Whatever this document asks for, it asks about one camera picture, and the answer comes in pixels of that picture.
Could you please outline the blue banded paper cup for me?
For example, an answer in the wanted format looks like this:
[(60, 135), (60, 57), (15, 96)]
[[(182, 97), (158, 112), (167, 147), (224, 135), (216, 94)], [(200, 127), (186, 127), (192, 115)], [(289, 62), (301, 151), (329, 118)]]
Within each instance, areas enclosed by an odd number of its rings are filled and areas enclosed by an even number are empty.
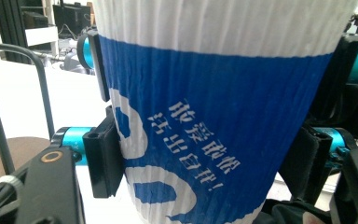
[(144, 224), (252, 224), (358, 0), (94, 0)]

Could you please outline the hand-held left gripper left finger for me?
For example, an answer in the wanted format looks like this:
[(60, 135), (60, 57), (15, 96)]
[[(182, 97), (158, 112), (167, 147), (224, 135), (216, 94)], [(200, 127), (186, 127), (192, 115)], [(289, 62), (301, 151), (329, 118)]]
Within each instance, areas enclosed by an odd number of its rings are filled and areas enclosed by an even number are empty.
[(71, 148), (77, 164), (88, 166), (94, 198), (115, 196), (124, 173), (112, 106), (105, 113), (97, 127), (63, 127), (51, 139), (53, 146)]

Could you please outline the black metal frame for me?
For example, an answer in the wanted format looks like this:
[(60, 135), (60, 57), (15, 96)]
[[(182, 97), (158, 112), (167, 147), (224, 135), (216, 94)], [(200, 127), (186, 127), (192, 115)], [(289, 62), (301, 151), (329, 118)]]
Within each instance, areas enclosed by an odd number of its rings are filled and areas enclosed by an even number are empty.
[(0, 35), (4, 44), (27, 47), (19, 0), (0, 0)]

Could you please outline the brown wire cup holder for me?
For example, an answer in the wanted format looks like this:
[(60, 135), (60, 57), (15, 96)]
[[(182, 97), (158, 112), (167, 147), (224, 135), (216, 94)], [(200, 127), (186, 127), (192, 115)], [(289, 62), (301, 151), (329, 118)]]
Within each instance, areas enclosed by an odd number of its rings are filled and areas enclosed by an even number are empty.
[[(44, 65), (41, 60), (28, 49), (9, 44), (0, 44), (0, 50), (8, 51), (10, 53), (18, 53), (27, 57), (34, 63), (45, 110), (48, 136), (52, 137), (54, 134), (54, 124)], [(7, 139), (0, 117), (0, 177), (12, 174), (16, 168), (23, 166), (28, 160), (34, 157), (37, 153), (41, 152), (42, 147), (46, 147), (47, 145), (48, 140), (40, 137), (26, 136)]]

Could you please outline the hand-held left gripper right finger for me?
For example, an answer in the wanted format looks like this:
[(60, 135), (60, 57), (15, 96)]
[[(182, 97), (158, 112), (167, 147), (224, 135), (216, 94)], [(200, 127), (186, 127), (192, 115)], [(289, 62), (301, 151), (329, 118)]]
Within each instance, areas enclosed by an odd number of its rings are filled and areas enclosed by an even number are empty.
[(327, 178), (340, 172), (349, 151), (343, 130), (302, 126), (279, 170), (292, 200), (316, 204)]

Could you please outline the dark monitor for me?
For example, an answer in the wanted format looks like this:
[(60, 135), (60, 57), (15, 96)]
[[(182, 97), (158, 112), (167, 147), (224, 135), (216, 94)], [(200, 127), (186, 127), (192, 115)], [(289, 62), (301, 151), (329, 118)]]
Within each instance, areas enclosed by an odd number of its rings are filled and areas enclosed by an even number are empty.
[(84, 28), (90, 26), (90, 7), (78, 2), (66, 4), (61, 1), (53, 6), (53, 13), (60, 38), (79, 35)]

